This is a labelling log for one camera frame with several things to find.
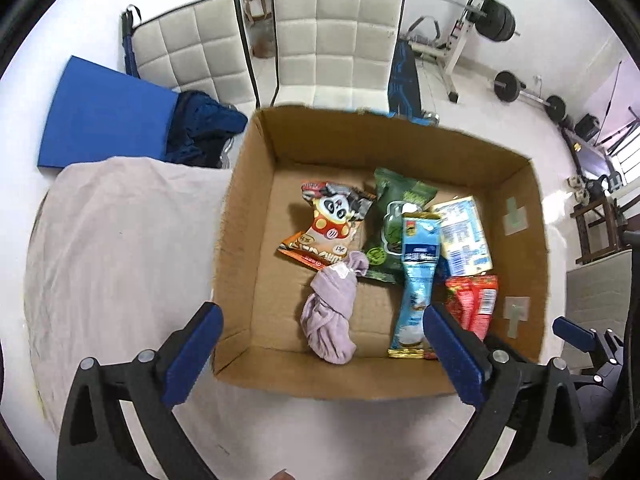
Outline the beige bed sheet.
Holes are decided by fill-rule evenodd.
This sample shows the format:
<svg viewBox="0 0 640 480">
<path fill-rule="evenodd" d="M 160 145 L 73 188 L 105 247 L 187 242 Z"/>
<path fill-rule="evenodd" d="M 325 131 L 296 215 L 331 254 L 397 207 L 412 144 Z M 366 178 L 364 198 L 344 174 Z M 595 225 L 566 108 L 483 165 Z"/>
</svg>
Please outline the beige bed sheet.
<svg viewBox="0 0 640 480">
<path fill-rule="evenodd" d="M 24 310 L 44 416 L 61 426 L 78 364 L 155 349 L 212 296 L 229 170 L 147 158 L 64 169 L 40 205 Z M 221 479 L 424 479 L 471 416 L 455 396 L 317 401 L 204 370 L 176 417 Z"/>
</svg>

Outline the left white quilted chair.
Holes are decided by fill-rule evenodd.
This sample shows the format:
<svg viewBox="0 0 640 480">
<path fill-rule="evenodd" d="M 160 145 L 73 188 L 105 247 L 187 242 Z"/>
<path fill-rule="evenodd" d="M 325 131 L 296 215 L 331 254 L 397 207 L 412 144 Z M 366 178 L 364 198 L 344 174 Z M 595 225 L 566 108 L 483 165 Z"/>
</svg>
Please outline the left white quilted chair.
<svg viewBox="0 0 640 480">
<path fill-rule="evenodd" d="M 247 115 L 260 107 L 240 0 L 198 0 L 146 22 L 127 6 L 120 30 L 128 75 L 205 92 Z"/>
</svg>

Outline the red snack bag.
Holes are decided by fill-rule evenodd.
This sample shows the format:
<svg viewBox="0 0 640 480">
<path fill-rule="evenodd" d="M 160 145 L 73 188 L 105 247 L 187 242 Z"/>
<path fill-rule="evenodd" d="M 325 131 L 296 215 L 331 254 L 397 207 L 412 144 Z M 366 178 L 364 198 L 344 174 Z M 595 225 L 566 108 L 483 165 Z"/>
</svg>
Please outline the red snack bag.
<svg viewBox="0 0 640 480">
<path fill-rule="evenodd" d="M 495 275 L 453 276 L 446 281 L 445 307 L 464 330 L 484 340 L 498 296 Z"/>
</svg>

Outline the lilac knotted towel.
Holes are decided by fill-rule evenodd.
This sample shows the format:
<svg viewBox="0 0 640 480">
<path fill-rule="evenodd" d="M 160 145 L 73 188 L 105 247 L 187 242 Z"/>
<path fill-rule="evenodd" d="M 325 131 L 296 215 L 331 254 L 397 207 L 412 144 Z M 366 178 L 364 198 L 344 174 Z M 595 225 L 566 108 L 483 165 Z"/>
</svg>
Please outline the lilac knotted towel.
<svg viewBox="0 0 640 480">
<path fill-rule="evenodd" d="M 333 365 L 348 363 L 356 352 L 349 336 L 358 278 L 367 273 L 369 260 L 363 252 L 350 252 L 344 261 L 317 272 L 311 280 L 311 294 L 299 324 L 308 347 L 323 361 Z"/>
</svg>

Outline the wooden side table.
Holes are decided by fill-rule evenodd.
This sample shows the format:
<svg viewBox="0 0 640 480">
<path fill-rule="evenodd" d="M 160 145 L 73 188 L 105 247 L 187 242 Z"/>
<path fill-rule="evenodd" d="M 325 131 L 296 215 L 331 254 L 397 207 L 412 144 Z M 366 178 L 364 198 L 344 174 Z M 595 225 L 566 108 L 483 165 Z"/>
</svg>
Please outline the wooden side table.
<svg viewBox="0 0 640 480">
<path fill-rule="evenodd" d="M 575 206 L 570 218 L 576 223 L 580 256 L 575 262 L 580 266 L 623 249 L 618 234 L 616 201 L 611 197 L 603 196 L 588 205 Z"/>
</svg>

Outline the yellow blue tissue pack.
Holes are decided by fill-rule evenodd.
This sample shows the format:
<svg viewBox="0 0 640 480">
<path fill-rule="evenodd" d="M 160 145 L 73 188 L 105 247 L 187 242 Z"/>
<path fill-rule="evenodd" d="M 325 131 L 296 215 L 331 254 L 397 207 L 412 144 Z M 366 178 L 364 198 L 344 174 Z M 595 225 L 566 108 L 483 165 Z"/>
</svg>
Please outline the yellow blue tissue pack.
<svg viewBox="0 0 640 480">
<path fill-rule="evenodd" d="M 473 196 L 436 204 L 440 224 L 440 252 L 451 276 L 472 276 L 492 269 L 489 247 Z"/>
</svg>

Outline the orange panda snack bag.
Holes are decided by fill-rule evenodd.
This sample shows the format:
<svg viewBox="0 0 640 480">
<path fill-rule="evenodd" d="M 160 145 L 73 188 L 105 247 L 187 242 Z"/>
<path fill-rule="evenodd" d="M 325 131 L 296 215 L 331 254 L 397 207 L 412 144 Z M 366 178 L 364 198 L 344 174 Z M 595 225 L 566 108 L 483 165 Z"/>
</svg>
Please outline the orange panda snack bag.
<svg viewBox="0 0 640 480">
<path fill-rule="evenodd" d="M 306 231 L 286 238 L 278 251 L 316 271 L 345 261 L 375 195 L 331 181 L 306 182 L 300 192 L 314 218 Z"/>
</svg>

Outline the green snack bag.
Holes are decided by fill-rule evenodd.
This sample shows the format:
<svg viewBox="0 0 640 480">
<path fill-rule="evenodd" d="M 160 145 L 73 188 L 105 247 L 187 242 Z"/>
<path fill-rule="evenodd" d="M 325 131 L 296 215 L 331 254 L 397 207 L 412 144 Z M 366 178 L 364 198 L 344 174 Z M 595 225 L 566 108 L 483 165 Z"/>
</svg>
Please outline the green snack bag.
<svg viewBox="0 0 640 480">
<path fill-rule="evenodd" d="M 368 280 L 400 284 L 402 270 L 402 215 L 426 211 L 438 189 L 387 168 L 374 172 L 376 202 L 369 211 L 372 231 L 362 248 L 369 261 Z"/>
</svg>

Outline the dark blue cloth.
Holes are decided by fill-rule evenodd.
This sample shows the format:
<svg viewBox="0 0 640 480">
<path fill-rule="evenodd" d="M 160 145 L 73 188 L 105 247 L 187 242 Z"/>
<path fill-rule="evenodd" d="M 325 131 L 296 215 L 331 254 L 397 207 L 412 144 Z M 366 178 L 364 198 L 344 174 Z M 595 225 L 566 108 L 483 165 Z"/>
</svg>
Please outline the dark blue cloth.
<svg viewBox="0 0 640 480">
<path fill-rule="evenodd" d="M 178 94 L 168 129 L 164 162 L 220 169 L 232 140 L 243 133 L 248 118 L 233 105 L 224 105 L 207 93 Z"/>
</svg>

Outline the small barbell on floor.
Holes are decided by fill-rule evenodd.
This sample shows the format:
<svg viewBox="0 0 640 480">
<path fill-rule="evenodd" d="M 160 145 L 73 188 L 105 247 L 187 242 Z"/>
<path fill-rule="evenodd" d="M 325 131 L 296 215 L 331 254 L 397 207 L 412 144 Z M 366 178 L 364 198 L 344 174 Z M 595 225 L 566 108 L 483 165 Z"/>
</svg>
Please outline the small barbell on floor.
<svg viewBox="0 0 640 480">
<path fill-rule="evenodd" d="M 495 76 L 492 88 L 494 88 L 495 96 L 501 102 L 513 103 L 519 98 L 525 98 L 541 105 L 554 124 L 559 125 L 567 116 L 566 104 L 562 98 L 555 94 L 545 99 L 536 96 L 535 93 L 526 89 L 524 82 L 521 82 L 514 73 L 508 70 L 502 70 Z"/>
</svg>

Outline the white barbell rack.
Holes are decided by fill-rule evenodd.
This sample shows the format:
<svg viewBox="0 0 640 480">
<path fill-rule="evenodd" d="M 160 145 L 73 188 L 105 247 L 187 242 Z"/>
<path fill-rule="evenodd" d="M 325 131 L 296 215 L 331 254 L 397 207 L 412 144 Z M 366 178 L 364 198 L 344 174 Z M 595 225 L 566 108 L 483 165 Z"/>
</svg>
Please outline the white barbell rack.
<svg viewBox="0 0 640 480">
<path fill-rule="evenodd" d="M 419 58 L 426 58 L 433 62 L 442 78 L 448 100 L 457 103 L 459 93 L 452 80 L 452 73 L 460 60 L 466 42 L 471 36 L 475 22 L 482 15 L 484 0 L 468 0 L 463 6 L 461 15 L 454 22 L 454 26 L 445 39 L 440 38 L 439 22 L 431 16 L 420 16 L 409 26 L 404 38 L 409 47 Z M 431 20 L 435 27 L 434 39 L 420 39 L 416 29 L 425 20 Z"/>
</svg>

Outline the light blue snack pouch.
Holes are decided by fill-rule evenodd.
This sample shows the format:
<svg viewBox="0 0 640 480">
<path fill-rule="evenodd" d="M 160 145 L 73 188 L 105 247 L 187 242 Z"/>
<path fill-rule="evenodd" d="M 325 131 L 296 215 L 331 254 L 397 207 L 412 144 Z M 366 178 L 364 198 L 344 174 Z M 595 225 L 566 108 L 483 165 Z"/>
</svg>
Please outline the light blue snack pouch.
<svg viewBox="0 0 640 480">
<path fill-rule="evenodd" d="M 431 304 L 436 266 L 440 257 L 440 224 L 434 212 L 402 215 L 401 264 L 404 292 L 390 348 L 392 359 L 423 359 L 426 338 L 423 315 Z"/>
</svg>

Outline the white plastic chair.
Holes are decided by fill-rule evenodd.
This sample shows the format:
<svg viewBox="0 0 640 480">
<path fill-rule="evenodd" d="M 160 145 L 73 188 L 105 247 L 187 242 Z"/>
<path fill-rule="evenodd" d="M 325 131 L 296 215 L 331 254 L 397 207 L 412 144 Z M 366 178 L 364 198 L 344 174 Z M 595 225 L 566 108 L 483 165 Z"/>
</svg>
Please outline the white plastic chair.
<svg viewBox="0 0 640 480">
<path fill-rule="evenodd" d="M 631 290 L 630 249 L 566 274 L 565 316 L 586 330 L 610 328 L 623 338 Z"/>
</svg>

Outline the brown wooden stool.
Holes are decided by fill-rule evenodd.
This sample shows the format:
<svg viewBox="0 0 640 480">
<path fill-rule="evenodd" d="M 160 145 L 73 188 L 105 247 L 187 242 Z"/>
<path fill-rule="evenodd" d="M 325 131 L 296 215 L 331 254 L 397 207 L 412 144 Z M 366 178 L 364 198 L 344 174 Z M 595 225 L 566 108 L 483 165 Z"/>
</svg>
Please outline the brown wooden stool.
<svg viewBox="0 0 640 480">
<path fill-rule="evenodd" d="M 271 0 L 242 0 L 250 52 L 254 58 L 276 55 Z"/>
</svg>

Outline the blue foam mat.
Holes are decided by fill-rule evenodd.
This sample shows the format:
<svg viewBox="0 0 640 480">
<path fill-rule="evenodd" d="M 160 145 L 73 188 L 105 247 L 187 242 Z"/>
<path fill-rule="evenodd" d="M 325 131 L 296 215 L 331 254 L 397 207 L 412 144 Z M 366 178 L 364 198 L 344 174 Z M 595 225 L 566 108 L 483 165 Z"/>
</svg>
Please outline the blue foam mat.
<svg viewBox="0 0 640 480">
<path fill-rule="evenodd" d="M 178 94 L 72 56 L 43 129 L 38 165 L 63 169 L 114 156 L 165 156 Z"/>
</svg>

